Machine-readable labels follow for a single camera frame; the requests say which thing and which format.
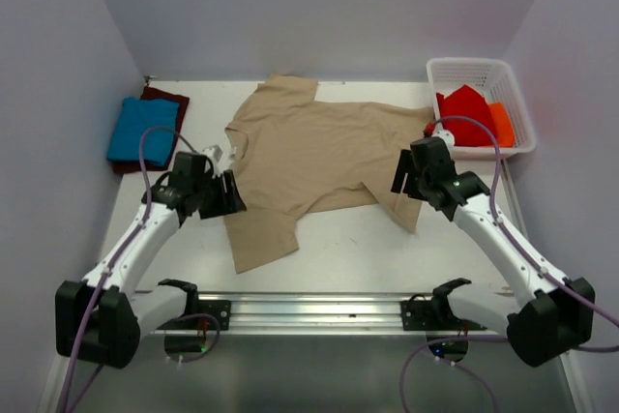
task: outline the white table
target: white table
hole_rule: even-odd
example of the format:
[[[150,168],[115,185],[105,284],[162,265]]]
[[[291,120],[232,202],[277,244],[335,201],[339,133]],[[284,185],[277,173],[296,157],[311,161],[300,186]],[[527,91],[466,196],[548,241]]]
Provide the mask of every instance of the white table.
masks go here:
[[[191,98],[182,134],[199,151],[219,144],[227,160],[230,146],[223,132],[236,109],[257,82],[154,81],[151,85]],[[429,106],[427,83],[321,82],[316,98],[324,102],[375,101],[407,108]],[[177,150],[182,149],[179,142]],[[457,170],[473,170],[488,185],[493,162],[458,162]],[[151,173],[157,179],[160,173]],[[125,175],[104,241],[107,253],[133,219],[144,192],[139,173]],[[497,202],[511,215],[505,183]],[[507,284],[477,245],[424,205],[417,232],[394,224],[378,205],[302,218],[297,227],[300,249],[285,258],[237,275],[221,218],[187,220],[162,248],[138,289],[150,290],[165,278],[188,280],[200,291],[384,294],[430,292],[453,278],[469,278],[492,291]]]

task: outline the white wall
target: white wall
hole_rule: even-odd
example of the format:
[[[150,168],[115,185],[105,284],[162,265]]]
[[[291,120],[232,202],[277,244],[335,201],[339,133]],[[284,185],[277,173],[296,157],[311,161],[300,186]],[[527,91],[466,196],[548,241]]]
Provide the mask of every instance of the white wall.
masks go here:
[[[145,74],[426,79],[434,56],[503,55],[533,0],[105,0]]]
[[[511,163],[532,241],[619,315],[619,2],[536,0],[506,53],[538,149]],[[597,318],[596,344],[619,343]],[[597,411],[616,410],[619,355],[581,355]]]
[[[0,411],[30,412],[55,353],[54,292],[99,253],[105,151],[141,77],[103,0],[0,0]]]

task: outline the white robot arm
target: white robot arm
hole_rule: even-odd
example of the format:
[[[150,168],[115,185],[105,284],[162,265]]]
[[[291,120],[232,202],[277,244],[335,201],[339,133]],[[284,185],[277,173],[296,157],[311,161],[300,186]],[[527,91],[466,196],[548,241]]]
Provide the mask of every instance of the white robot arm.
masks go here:
[[[151,188],[147,220],[143,222],[148,208],[144,195],[132,224],[112,251],[82,281],[66,280],[58,288],[56,349],[60,355],[71,354],[78,325],[102,275],[107,278],[99,294],[96,317],[91,318],[81,341],[80,360],[123,368],[142,338],[171,319],[198,312],[197,288],[189,282],[163,280],[152,292],[134,292],[159,250],[193,213],[197,211],[206,219],[246,209],[232,172],[220,173],[217,168],[221,149],[216,146],[212,152],[211,157],[176,154],[172,171],[164,173]],[[141,229],[121,249],[137,225]],[[112,260],[117,251],[122,252]]]
[[[498,206],[490,208],[487,186],[474,173],[456,174],[441,137],[426,137],[410,147],[400,154],[392,192],[427,201],[466,232],[503,275],[516,299],[460,278],[435,288],[429,303],[411,299],[407,311],[427,317],[429,305],[439,322],[470,320],[486,326],[507,336],[520,359],[532,367],[588,341],[593,311],[544,274],[593,303],[595,292],[591,285],[583,278],[570,280],[535,250]],[[497,219],[492,210],[498,212]],[[507,228],[538,268],[523,257],[500,226]]]

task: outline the basket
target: basket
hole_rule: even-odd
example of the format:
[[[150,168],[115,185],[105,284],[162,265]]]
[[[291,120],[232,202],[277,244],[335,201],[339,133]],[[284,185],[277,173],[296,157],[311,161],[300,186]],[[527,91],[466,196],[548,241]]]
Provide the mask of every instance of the basket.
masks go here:
[[[437,119],[440,118],[440,112],[436,93],[447,97],[463,84],[467,84],[482,94],[486,102],[502,103],[510,116],[516,144],[514,147],[501,148],[502,158],[507,159],[535,149],[537,140],[531,118],[514,73],[507,63],[485,58],[433,58],[427,62],[427,78]],[[452,156],[460,159],[493,159],[494,149],[456,146]]]

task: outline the clothing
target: clothing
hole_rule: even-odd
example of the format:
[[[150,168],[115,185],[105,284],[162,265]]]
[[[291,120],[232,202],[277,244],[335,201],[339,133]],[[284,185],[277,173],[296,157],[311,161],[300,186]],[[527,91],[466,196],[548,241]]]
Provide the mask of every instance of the clothing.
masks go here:
[[[415,230],[421,202],[391,193],[399,152],[421,138],[431,108],[315,102],[317,81],[272,75],[226,132],[248,211],[224,217],[237,273],[299,248],[305,213],[380,203]]]
[[[488,108],[496,127],[496,141],[499,147],[514,147],[516,145],[516,134],[507,110],[500,102],[491,103]]]
[[[123,100],[123,109],[107,149],[111,161],[139,160],[139,140],[153,126],[176,124],[178,104],[164,99],[141,101],[135,97]],[[172,150],[174,134],[159,131],[149,134],[144,142],[144,159],[155,165],[163,165]]]
[[[179,133],[183,127],[183,121],[185,120],[185,114],[187,113],[187,107],[190,104],[190,98],[185,96],[180,96],[177,94],[170,94],[169,92],[162,91],[155,87],[147,86],[142,91],[142,95],[140,96],[142,101],[152,101],[154,99],[165,99],[167,101],[176,102],[178,106],[178,114],[176,116],[176,123],[174,125],[176,132]],[[174,149],[176,148],[176,142],[178,141],[178,137],[174,136],[174,142],[172,143],[172,150],[170,151],[167,160],[161,166],[154,165],[152,163],[146,163],[146,169],[149,171],[166,171],[172,162],[172,155],[174,153]],[[139,171],[139,162],[112,162],[112,171],[116,174],[128,174],[135,173]]]
[[[466,116],[483,124],[496,137],[496,127],[486,99],[472,87],[464,85],[447,97],[436,94],[441,117]],[[449,120],[442,123],[451,132],[459,147],[481,147],[491,145],[492,141],[485,131],[467,121]]]

